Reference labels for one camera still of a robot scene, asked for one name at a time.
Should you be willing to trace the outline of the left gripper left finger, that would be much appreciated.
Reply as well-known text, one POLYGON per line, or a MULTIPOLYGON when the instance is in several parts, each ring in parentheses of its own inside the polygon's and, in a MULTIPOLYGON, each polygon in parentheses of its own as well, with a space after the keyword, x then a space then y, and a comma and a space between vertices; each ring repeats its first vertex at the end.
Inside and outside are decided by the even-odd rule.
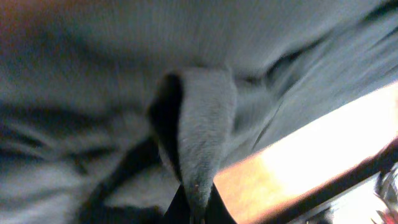
POLYGON ((163 216, 163 224, 190 224, 190 207, 182 185, 163 216))

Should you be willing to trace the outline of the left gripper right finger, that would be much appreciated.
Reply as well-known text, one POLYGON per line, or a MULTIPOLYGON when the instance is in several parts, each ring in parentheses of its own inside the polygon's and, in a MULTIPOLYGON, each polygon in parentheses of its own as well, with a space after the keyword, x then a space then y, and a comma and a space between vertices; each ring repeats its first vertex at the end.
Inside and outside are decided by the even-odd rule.
POLYGON ((208 205, 205 213, 206 224, 236 224, 235 220, 227 210, 216 185, 211 188, 208 205))

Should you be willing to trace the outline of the dark green t-shirt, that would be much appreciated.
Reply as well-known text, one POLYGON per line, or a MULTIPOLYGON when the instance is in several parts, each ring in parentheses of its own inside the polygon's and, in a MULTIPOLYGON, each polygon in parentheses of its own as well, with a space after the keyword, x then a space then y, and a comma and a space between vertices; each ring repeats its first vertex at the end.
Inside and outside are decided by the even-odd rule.
POLYGON ((396 1, 2 1, 1 222, 155 223, 397 80, 396 1))

